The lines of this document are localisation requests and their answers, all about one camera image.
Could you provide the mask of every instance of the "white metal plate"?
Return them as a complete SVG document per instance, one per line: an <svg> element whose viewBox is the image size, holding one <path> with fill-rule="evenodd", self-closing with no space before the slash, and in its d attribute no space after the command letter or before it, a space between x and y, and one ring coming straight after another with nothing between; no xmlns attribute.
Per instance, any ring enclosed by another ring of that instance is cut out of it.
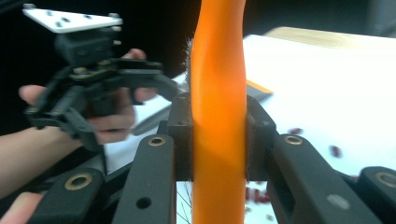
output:
<svg viewBox="0 0 396 224"><path fill-rule="evenodd" d="M87 14L54 11L49 9L26 8L23 14L53 33L65 34L122 24L118 17L104 17Z"/></svg>

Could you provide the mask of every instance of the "table surface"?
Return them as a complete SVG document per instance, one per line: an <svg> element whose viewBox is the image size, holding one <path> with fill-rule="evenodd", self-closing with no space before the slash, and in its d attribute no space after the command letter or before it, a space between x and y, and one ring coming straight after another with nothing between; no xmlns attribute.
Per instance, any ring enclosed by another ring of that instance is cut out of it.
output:
<svg viewBox="0 0 396 224"><path fill-rule="evenodd" d="M278 27L264 35L331 49L396 50L396 39L370 35L351 35L293 27Z"/></svg>

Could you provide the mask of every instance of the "hole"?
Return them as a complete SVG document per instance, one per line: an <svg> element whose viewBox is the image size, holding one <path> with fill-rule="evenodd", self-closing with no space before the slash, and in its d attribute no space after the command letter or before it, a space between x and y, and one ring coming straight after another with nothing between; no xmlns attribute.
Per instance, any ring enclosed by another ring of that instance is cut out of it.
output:
<svg viewBox="0 0 396 224"><path fill-rule="evenodd" d="M85 183L85 181L87 181L87 178L80 176L72 181L72 185L74 186L82 185Z"/></svg>
<svg viewBox="0 0 396 224"><path fill-rule="evenodd" d="M64 184L64 188L68 190L83 189L92 182L92 175L88 173L77 174L70 177Z"/></svg>
<svg viewBox="0 0 396 224"><path fill-rule="evenodd" d="M327 201L329 201L332 206L342 210L348 210L350 208L349 201L338 194L329 194L327 196Z"/></svg>
<svg viewBox="0 0 396 224"><path fill-rule="evenodd" d="M287 142L291 145L298 146L303 143L303 140L297 136L288 135L285 137L285 142Z"/></svg>
<svg viewBox="0 0 396 224"><path fill-rule="evenodd" d="M396 175L386 173L386 172L379 172L375 174L376 179L381 182L382 184L396 189Z"/></svg>
<svg viewBox="0 0 396 224"><path fill-rule="evenodd" d="M146 209L151 206L151 199L148 197L143 197L137 200L136 207L140 209Z"/></svg>
<svg viewBox="0 0 396 224"><path fill-rule="evenodd" d="M148 144L152 147L162 146L163 144L165 144L165 139L161 137L153 137L148 141Z"/></svg>

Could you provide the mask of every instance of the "orange object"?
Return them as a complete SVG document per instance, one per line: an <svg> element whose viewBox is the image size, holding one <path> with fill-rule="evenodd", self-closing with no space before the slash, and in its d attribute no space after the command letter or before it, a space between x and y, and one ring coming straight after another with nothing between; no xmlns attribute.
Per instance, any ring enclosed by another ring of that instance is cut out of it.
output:
<svg viewBox="0 0 396 224"><path fill-rule="evenodd" d="M245 0L203 0L191 49L192 223L244 223Z"/></svg>

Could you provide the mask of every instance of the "finger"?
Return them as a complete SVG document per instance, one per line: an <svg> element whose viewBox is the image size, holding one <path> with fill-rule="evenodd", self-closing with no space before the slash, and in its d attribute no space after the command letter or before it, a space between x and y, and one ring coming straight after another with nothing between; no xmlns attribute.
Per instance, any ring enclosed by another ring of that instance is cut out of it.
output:
<svg viewBox="0 0 396 224"><path fill-rule="evenodd" d="M27 85L20 87L20 97L26 101L29 105L34 105L39 94L41 94L46 88L37 85Z"/></svg>
<svg viewBox="0 0 396 224"><path fill-rule="evenodd" d="M106 144L106 143L113 143L119 142L126 139L126 137L131 132L131 129L117 129L113 131L99 131L96 132L96 139L98 140L99 144Z"/></svg>
<svg viewBox="0 0 396 224"><path fill-rule="evenodd" d="M125 59L146 59L146 53L145 51L141 49L130 49L128 53L126 53L122 58Z"/></svg>
<svg viewBox="0 0 396 224"><path fill-rule="evenodd" d="M89 119L91 126L96 132L109 131L117 129L129 129L134 125L134 109L132 106L129 109L131 111L125 112L128 108L122 110L122 115L109 115L106 117L98 117Z"/></svg>
<svg viewBox="0 0 396 224"><path fill-rule="evenodd" d="M139 102L143 102L143 101L152 99L156 95L157 95L156 88L137 88L134 91L134 98Z"/></svg>
<svg viewBox="0 0 396 224"><path fill-rule="evenodd" d="M35 208L43 195L24 192L18 196L6 214L1 218L0 224L24 224L32 216Z"/></svg>

